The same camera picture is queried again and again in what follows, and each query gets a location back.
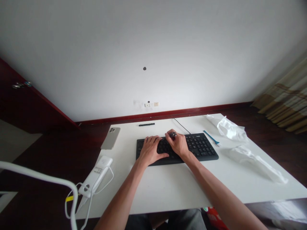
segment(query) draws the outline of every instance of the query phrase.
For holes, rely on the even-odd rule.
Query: dark wooden floor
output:
[[[222,113],[237,125],[245,126],[248,137],[268,155],[307,187],[307,136],[294,135],[278,128],[258,114],[254,107],[179,114],[173,117]],[[153,117],[152,120],[171,116]],[[130,122],[148,120],[130,120]],[[44,134],[14,163],[33,170],[78,183],[84,181],[100,152],[100,146],[110,123],[81,126],[80,131]],[[0,191],[18,191],[8,207],[0,214],[2,229],[70,229],[64,214],[64,201],[69,189],[13,172],[0,173]],[[295,201],[307,214],[306,199]],[[269,203],[250,204],[258,216],[267,217],[264,209]],[[89,221],[86,229],[93,229],[98,219]]]

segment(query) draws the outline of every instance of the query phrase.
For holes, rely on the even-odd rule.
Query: keyboard cable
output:
[[[177,121],[175,118],[173,118],[175,121]],[[179,123],[179,121],[177,121]],[[179,123],[180,124],[180,123]],[[182,124],[180,124],[182,126]],[[183,126],[182,126],[183,127]],[[183,127],[184,128],[184,127]],[[184,128],[189,134],[191,134],[186,128]]]

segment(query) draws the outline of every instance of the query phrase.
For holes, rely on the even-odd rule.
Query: white desk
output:
[[[214,139],[221,142],[223,146],[216,147],[213,141],[208,138],[219,155],[219,159],[202,161],[201,163],[243,203],[307,197],[307,189],[251,140],[245,144],[246,147],[255,155],[261,156],[275,169],[281,171],[283,176],[289,179],[287,184],[274,183],[257,173],[248,164],[241,165],[225,156],[230,148],[244,143],[222,137],[205,116],[185,117],[177,120],[192,134],[202,133],[203,130],[206,130]],[[148,123],[155,123],[155,125],[138,126]],[[135,163],[137,139],[151,135],[165,136],[165,133],[172,128],[179,133],[188,134],[174,119],[119,124],[111,127],[121,128],[118,139],[112,150],[101,150],[99,157],[106,155],[113,158],[111,168],[114,172],[114,179],[101,193],[93,197],[90,218],[101,217],[126,179]],[[107,172],[98,190],[109,181],[111,176],[111,173]],[[77,219],[85,218],[88,203],[89,201],[77,213]],[[207,206],[211,206],[211,204],[186,164],[160,165],[146,169],[136,191],[130,214]]]

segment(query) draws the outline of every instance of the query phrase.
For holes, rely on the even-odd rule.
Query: person's left hand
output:
[[[162,138],[159,136],[146,137],[138,160],[146,167],[159,159],[169,157],[167,153],[157,153],[157,146]]]

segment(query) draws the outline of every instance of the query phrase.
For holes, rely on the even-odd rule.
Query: curtain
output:
[[[307,131],[307,58],[257,98],[255,106],[281,128],[296,134]]]

